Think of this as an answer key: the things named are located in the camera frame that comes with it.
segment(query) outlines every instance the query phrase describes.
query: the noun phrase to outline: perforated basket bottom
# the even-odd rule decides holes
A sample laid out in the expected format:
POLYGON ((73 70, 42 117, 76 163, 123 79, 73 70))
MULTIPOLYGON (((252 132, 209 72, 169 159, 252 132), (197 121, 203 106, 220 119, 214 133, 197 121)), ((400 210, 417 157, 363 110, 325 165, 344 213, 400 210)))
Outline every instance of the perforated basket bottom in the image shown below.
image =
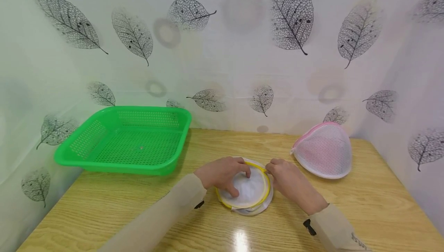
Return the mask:
POLYGON ((103 139, 90 161, 160 165, 176 153, 182 133, 181 130, 158 128, 121 129, 103 139))

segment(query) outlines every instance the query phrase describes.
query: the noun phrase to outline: wooden table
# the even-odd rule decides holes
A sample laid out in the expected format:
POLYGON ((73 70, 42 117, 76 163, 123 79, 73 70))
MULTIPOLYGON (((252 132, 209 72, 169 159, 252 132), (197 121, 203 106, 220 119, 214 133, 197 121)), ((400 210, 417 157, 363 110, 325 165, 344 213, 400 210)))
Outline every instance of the wooden table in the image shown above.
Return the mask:
MULTIPOLYGON (((296 139, 192 129, 169 176, 84 171, 18 251, 95 251, 205 162, 230 155, 263 164, 271 158, 296 162, 289 155, 296 139)), ((360 239, 374 251, 443 251, 443 238, 374 147, 360 139, 352 139, 351 146, 353 169, 344 179, 325 180, 303 171, 344 212, 360 239)), ((209 190, 205 205, 177 223, 156 251, 324 251, 303 226, 306 218, 278 192, 266 211, 245 217, 223 207, 209 190)))

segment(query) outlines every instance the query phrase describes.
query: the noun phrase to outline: pink mesh laundry bag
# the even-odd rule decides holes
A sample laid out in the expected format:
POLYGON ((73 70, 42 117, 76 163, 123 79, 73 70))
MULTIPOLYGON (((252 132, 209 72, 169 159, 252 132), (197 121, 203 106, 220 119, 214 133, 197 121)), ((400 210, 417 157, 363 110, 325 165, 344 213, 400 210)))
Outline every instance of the pink mesh laundry bag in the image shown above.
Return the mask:
POLYGON ((325 179, 340 179, 352 169, 352 147, 339 124, 312 127, 295 142, 290 154, 308 171, 325 179))

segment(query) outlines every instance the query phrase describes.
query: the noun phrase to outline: white backdrop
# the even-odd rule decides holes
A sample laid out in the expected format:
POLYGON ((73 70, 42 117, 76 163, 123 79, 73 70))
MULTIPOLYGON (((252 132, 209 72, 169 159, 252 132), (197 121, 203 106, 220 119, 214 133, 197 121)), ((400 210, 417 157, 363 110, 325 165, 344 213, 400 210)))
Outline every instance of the white backdrop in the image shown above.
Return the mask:
MULTIPOLYGON (((91 22, 108 55, 99 48, 77 49, 65 43, 34 0, 0 0, 1 251, 14 251, 78 176, 78 168, 53 162, 56 146, 43 143, 35 148, 45 115, 81 123, 103 108, 88 96, 91 81, 105 83, 116 105, 165 106, 173 99, 192 112, 192 127, 198 128, 302 134, 340 106, 343 117, 348 116, 343 126, 350 136, 375 145, 444 232, 444 195, 438 187, 443 184, 439 174, 444 160, 424 164, 430 157, 422 157, 419 172, 408 149, 418 132, 440 132, 444 116, 439 49, 444 29, 439 22, 412 20, 420 0, 373 0, 374 12, 383 17, 382 30, 347 69, 348 60, 338 51, 338 34, 362 0, 312 0, 313 29, 303 44, 308 55, 274 44, 273 0, 196 0, 208 13, 217 11, 200 31, 164 25, 175 0, 66 1, 91 22), (151 31, 149 66, 117 36, 111 21, 117 7, 138 15, 151 31), (267 117, 250 106, 254 89, 264 84, 274 94, 267 117), (187 98, 204 89, 215 89, 227 110, 206 111, 187 98), (394 103, 389 102, 394 110, 391 123, 377 116, 383 106, 372 114, 362 102, 385 90, 397 93, 394 103), (47 184, 48 177, 47 193, 30 199, 30 180, 47 184)), ((443 4, 437 0, 436 7, 443 4)), ((431 157, 439 158, 440 150, 438 145, 431 157)))

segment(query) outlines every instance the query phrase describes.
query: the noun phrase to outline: hand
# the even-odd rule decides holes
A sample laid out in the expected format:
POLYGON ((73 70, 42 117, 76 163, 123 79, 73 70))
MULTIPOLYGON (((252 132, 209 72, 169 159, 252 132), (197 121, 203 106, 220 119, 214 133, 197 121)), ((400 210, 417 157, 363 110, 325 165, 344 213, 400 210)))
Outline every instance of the hand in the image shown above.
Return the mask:
POLYGON ((327 201, 295 164, 283 159, 272 159, 265 168, 274 178, 274 187, 309 216, 327 208, 327 201))
POLYGON ((243 158, 229 156, 205 164, 198 168, 194 174, 202 181, 204 188, 215 186, 220 190, 227 191, 232 197, 237 197, 239 191, 234 188, 233 177, 239 172, 245 172, 247 178, 251 176, 251 170, 243 158))

